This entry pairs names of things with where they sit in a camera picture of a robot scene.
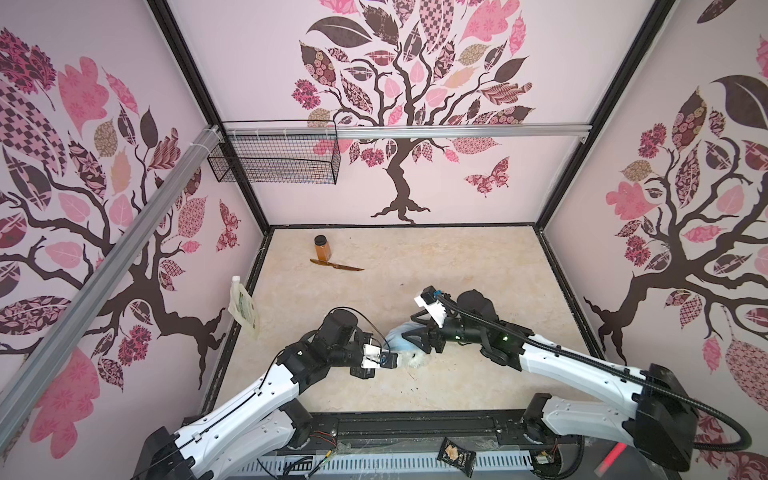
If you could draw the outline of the light blue bear hoodie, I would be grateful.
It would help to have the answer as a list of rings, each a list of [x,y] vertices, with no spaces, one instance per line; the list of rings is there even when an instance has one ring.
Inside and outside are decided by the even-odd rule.
[[[423,350],[416,344],[407,340],[404,335],[411,334],[416,330],[422,328],[422,325],[416,322],[405,322],[392,330],[386,335],[385,340],[389,345],[392,352],[397,354],[416,354],[423,352]]]

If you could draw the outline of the white teddy bear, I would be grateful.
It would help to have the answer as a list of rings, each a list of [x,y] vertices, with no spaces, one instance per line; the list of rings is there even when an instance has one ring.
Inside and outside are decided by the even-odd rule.
[[[429,356],[422,351],[407,351],[397,354],[398,369],[418,369],[426,366]]]

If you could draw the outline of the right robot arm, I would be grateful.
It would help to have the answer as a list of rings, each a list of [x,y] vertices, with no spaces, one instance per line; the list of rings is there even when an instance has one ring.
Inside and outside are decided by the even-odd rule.
[[[432,287],[415,298],[420,327],[406,338],[425,353],[449,342],[477,344],[493,363],[561,382],[589,395],[587,401],[538,393],[520,421],[536,444],[582,436],[634,447],[672,471],[690,468],[698,415],[674,374],[659,365],[620,366],[585,356],[500,319],[493,303],[476,290],[451,300]]]

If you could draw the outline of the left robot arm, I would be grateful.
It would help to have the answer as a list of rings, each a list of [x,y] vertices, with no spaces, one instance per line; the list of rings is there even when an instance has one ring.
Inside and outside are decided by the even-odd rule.
[[[358,326],[356,311],[335,308],[321,325],[281,349],[257,380],[217,409],[175,432],[161,427],[144,442],[136,479],[226,479],[284,447],[303,446],[312,417],[299,397],[333,368],[360,379],[393,368],[397,356]]]

